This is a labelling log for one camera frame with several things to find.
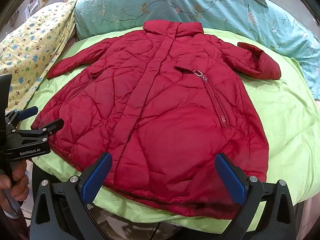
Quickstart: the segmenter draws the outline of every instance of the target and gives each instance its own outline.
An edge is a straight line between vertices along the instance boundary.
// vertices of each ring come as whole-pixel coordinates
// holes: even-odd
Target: bedding
[[[314,34],[280,6],[267,0],[78,0],[79,39],[143,26],[148,20],[201,22],[254,40],[286,57],[294,57],[308,87],[320,100],[320,43]]]
[[[6,112],[23,110],[75,28],[77,0],[41,8],[0,43],[0,74],[12,74]]]
[[[137,27],[79,41],[63,57],[71,57],[105,38],[118,37],[129,31],[141,29]],[[267,182],[275,183],[279,179],[284,179],[288,184],[293,205],[316,195],[320,189],[320,157],[317,154],[317,149],[320,147],[320,113],[303,79],[298,62],[231,32],[204,28],[204,33],[213,34],[232,44],[238,42],[253,44],[264,50],[279,64],[282,76],[275,83],[241,75],[269,143]],[[38,106],[40,110],[43,109],[50,98],[83,69],[85,65],[51,80],[44,80],[29,101],[28,107]],[[23,121],[20,128],[29,129],[34,119],[35,117],[32,117]],[[33,161],[41,169],[62,181],[80,174],[53,152],[34,158]],[[94,203],[134,222],[169,221],[176,225],[212,233],[221,233],[229,223],[229,220],[208,217],[187,218],[150,208],[126,199],[105,187],[101,188]],[[262,209],[263,203],[249,230],[255,229]]]

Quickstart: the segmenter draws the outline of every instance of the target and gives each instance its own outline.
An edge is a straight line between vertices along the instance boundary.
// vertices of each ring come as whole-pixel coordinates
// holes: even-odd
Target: cable
[[[158,228],[159,228],[159,225],[160,225],[160,224],[161,224],[161,222],[159,222],[159,223],[158,223],[158,225],[156,226],[155,231],[153,231],[153,234],[152,234],[152,236],[150,237],[150,239],[149,239],[149,240],[152,240],[152,239],[153,239],[153,237],[155,236],[156,231],[158,230]]]

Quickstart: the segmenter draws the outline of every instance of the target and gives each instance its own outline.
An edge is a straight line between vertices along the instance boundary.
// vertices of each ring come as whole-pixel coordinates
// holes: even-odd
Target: jacket collar
[[[174,34],[176,37],[181,37],[194,36],[199,33],[203,34],[201,23],[174,23],[165,20],[152,20],[145,22],[143,28],[147,32],[164,36]]]

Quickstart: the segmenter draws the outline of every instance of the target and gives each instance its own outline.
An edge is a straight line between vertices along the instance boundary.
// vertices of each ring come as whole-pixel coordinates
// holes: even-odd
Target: blue gripper pad
[[[23,110],[23,111],[19,112],[18,120],[19,121],[26,120],[29,117],[32,117],[32,116],[36,115],[37,113],[38,113],[38,107],[36,107],[36,106],[30,107],[30,108],[28,108],[26,110]]]
[[[103,153],[94,165],[84,170],[80,176],[78,185],[82,202],[87,205],[92,203],[97,196],[104,180],[112,167],[112,156],[110,153]]]
[[[246,200],[245,186],[221,154],[216,155],[214,165],[233,202],[242,206]]]

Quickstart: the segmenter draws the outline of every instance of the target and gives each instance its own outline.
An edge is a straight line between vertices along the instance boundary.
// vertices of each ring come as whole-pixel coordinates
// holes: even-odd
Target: jacket sleeve
[[[215,41],[215,44],[222,52],[226,63],[234,70],[257,79],[278,80],[281,77],[278,63],[262,49],[243,42],[234,46],[220,39]]]
[[[65,74],[81,64],[92,64],[96,62],[107,51],[109,46],[118,40],[118,37],[104,39],[86,49],[81,50],[72,57],[67,57],[52,66],[48,71],[47,78]]]

